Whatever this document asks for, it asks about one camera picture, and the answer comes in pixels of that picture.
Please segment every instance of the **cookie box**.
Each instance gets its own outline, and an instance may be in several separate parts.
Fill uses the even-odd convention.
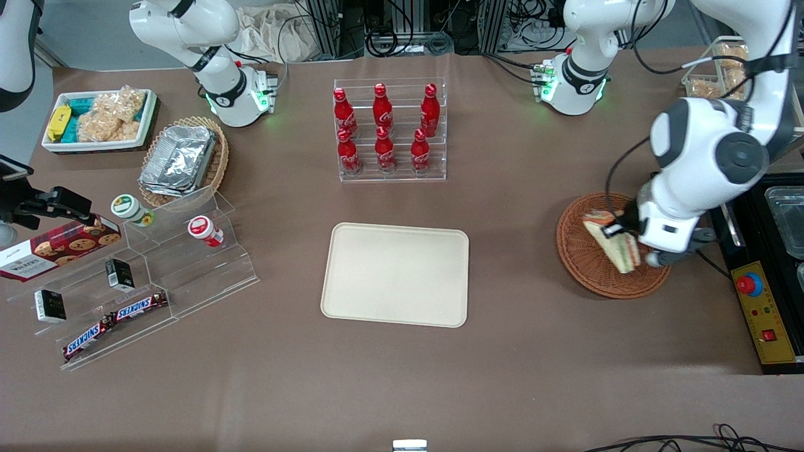
[[[136,150],[142,146],[148,138],[148,131],[151,127],[151,118],[156,109],[157,96],[150,89],[139,89],[146,92],[145,104],[142,108],[142,118],[140,119],[140,129],[137,131],[137,136],[133,140],[126,140],[123,142],[77,142],[77,143],[61,143],[53,142],[48,136],[47,131],[42,136],[42,147],[51,151],[54,154],[95,154],[101,152],[114,152],[119,150]],[[111,92],[118,92],[114,89],[111,91],[87,91],[87,92],[65,92],[59,94],[53,105],[51,117],[55,110],[61,105],[68,105],[72,99],[83,99],[89,97],[96,97],[98,94],[106,94]]]
[[[0,254],[0,276],[28,281],[121,239],[120,228],[95,214],[95,224],[71,221]]]

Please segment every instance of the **black small box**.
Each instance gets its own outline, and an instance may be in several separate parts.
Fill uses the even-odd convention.
[[[106,276],[109,277],[109,287],[130,292],[134,290],[134,277],[131,275],[131,265],[117,259],[106,261]]]
[[[36,318],[40,322],[61,323],[67,320],[61,294],[42,289],[34,294],[36,299]]]

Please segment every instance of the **emergency stop button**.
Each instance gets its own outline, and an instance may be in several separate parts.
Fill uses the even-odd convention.
[[[737,291],[749,297],[759,297],[762,294],[762,280],[754,272],[748,272],[735,281]]]

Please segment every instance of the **white cloth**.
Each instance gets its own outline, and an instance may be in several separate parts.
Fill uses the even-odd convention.
[[[313,19],[309,16],[289,18],[306,14],[293,3],[278,3],[268,6],[241,6],[237,10],[240,19],[241,53],[269,57],[272,61],[296,63],[318,55],[321,50],[313,35]],[[279,46],[282,47],[281,58]]]

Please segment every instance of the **yellow control panel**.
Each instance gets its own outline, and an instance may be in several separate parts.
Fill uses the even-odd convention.
[[[790,337],[779,317],[762,265],[756,261],[732,270],[732,279],[759,360],[763,364],[794,363],[796,356]]]

